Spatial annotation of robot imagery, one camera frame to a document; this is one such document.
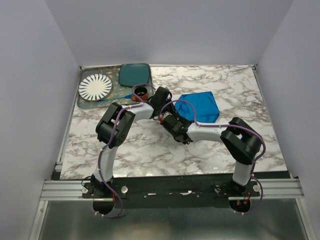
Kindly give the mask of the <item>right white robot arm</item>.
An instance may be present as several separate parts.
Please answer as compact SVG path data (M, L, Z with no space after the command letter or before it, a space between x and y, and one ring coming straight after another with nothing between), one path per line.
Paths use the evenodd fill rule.
M210 141L223 143L235 160L230 191L241 196L248 190L257 155L266 149L262 137L241 118L234 117L222 125L197 123L166 112L159 117L160 124L178 143Z

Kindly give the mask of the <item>blue cloth napkin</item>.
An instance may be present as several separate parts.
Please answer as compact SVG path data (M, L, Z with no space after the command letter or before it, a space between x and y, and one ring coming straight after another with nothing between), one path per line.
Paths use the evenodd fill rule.
M213 124L220 116L220 110L211 91L182 94L174 104L176 111L183 118L193 121L193 109L186 101L194 107L196 120L200 123Z

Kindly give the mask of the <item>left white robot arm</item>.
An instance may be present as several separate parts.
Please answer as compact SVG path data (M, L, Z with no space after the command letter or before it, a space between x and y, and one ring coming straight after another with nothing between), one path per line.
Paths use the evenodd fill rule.
M90 183L83 185L87 195L101 198L116 195L109 182L114 176L113 165L119 146L127 138L132 124L157 117L161 108L172 99L172 93L159 87L149 99L138 99L140 102L130 105L112 103L98 122L95 132L104 146L98 155L96 170L90 176Z

